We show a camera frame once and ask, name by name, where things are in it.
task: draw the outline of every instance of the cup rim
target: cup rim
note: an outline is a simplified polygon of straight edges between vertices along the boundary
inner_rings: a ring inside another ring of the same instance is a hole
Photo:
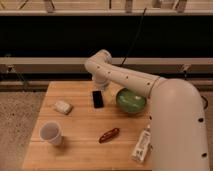
[[[58,132],[57,132],[57,134],[56,134],[55,137],[53,137],[53,138],[51,138],[51,139],[46,139],[46,140],[45,140],[45,139],[43,139],[42,136],[41,136],[41,130],[42,130],[42,128],[44,128],[44,126],[46,126],[47,124],[50,124],[50,123],[54,123],[54,124],[57,125],[57,127],[58,127]],[[41,128],[40,128],[40,130],[39,130],[39,136],[40,136],[40,138],[41,138],[43,141],[48,141],[48,142],[54,141],[60,134],[61,134],[61,126],[60,126],[60,124],[59,124],[58,122],[56,122],[56,121],[48,121],[48,122],[45,122],[45,123],[41,126]]]

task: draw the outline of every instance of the floor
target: floor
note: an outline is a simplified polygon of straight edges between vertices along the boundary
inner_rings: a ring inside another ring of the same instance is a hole
[[[0,171],[19,171],[45,92],[0,92]],[[213,171],[213,92],[202,92]]]

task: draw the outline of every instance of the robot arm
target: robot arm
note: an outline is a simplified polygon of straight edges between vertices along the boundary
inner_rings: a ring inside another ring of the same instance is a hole
[[[106,50],[99,51],[85,63],[87,71],[93,75],[93,80],[100,89],[113,81],[144,97],[150,97],[153,87],[166,80],[159,76],[119,68],[110,63],[111,55]]]
[[[89,58],[86,69],[99,87],[109,80],[150,98],[153,171],[210,171],[202,99],[184,80],[112,66],[101,50]]]

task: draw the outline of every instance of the smartphone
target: smartphone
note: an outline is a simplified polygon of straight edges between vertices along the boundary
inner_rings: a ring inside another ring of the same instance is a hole
[[[93,91],[92,97],[93,97],[94,108],[104,107],[101,91]]]

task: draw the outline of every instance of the chili pepper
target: chili pepper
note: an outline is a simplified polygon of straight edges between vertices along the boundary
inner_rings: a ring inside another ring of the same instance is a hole
[[[106,133],[104,133],[100,139],[99,139],[99,143],[103,143],[106,142],[114,137],[116,137],[119,134],[120,130],[119,128],[114,128]]]

